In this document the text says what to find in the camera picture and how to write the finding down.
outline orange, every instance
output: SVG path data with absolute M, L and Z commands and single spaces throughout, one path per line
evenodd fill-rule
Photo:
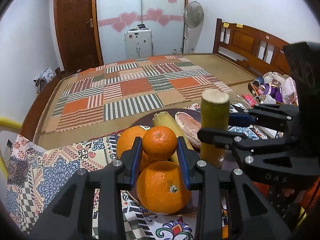
M 152 127 L 142 138 L 143 151 L 156 161 L 169 159 L 176 151 L 177 144 L 174 131 L 166 126 Z
M 140 125 L 128 128 L 125 130 L 121 136 L 118 139 L 117 142 L 117 156 L 118 158 L 121 157 L 122 153 L 124 151 L 130 150 L 132 148 L 132 145 L 134 143 L 134 139 L 136 136 L 143 137 L 144 134 L 146 133 L 146 128 Z M 144 152 L 142 153 L 142 159 L 140 163 L 140 168 L 139 171 L 143 171 L 145 167 L 147 167 L 149 164 L 156 162 L 155 160 L 152 160 L 149 158 Z
M 148 210 L 172 214 L 189 202 L 191 191 L 183 185 L 179 165 L 161 161 L 149 165 L 140 174 L 137 195 Z

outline wooden bed post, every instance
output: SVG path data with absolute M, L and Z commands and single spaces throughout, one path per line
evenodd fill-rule
M 221 36 L 222 19 L 217 18 L 216 33 L 214 35 L 213 51 L 212 53 L 217 54 L 219 50 L 219 41 Z

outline sugarcane piece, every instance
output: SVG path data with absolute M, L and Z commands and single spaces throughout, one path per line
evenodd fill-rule
M 228 93 L 218 89 L 206 89 L 201 100 L 201 127 L 215 128 L 226 131 L 229 122 Z M 224 149 L 217 149 L 213 145 L 201 143 L 200 158 L 220 169 L 224 158 Z
M 185 112 L 177 112 L 175 120 L 191 145 L 200 149 L 201 142 L 198 139 L 197 132 L 201 129 L 201 124 Z
M 183 131 L 180 129 L 180 127 L 177 124 L 177 122 L 173 119 L 173 117 L 168 112 L 160 112 L 158 114 L 155 113 L 152 121 L 153 121 L 153 125 L 154 126 L 162 125 L 162 126 L 169 127 L 172 131 L 174 131 L 176 137 L 183 136 L 184 140 L 186 142 L 187 148 L 190 149 L 190 150 L 193 150 L 193 147 L 190 144 L 190 142 L 188 141 L 186 135 L 183 133 Z M 171 160 L 174 163 L 179 164 L 177 152 L 175 152 L 171 156 Z

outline yellow cylindrical vegetable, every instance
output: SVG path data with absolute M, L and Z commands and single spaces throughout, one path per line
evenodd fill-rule
M 200 109 L 201 127 L 226 131 L 229 123 L 229 100 L 229 94 L 218 89 L 203 91 Z M 200 158 L 218 169 L 221 168 L 224 153 L 224 149 L 201 143 Z
M 152 121 L 154 126 L 162 125 L 162 126 L 169 127 L 172 131 L 174 131 L 174 133 L 176 134 L 176 137 L 183 136 L 186 142 L 187 148 L 190 150 L 193 150 L 193 147 L 188 141 L 187 137 L 185 136 L 185 134 L 183 133 L 183 131 L 181 130 L 177 122 L 173 119 L 173 117 L 168 112 L 160 112 L 159 114 L 155 113 L 155 116 L 153 117 Z M 174 163 L 179 164 L 177 152 L 175 152 L 171 156 L 171 160 Z

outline pink stripe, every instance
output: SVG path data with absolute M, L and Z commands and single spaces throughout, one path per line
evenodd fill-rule
M 178 21 L 178 22 L 183 21 L 183 16 L 179 16 L 179 15 L 163 15 L 163 16 L 168 16 L 170 18 L 170 21 Z M 144 21 L 151 21 L 151 19 L 149 18 L 148 15 L 143 15 L 143 20 Z M 111 25 L 114 22 L 119 22 L 119 21 L 120 21 L 119 17 L 99 20 L 98 26 L 101 27 L 101 26 Z M 138 22 L 141 21 L 141 15 L 138 15 L 136 21 L 138 21 Z

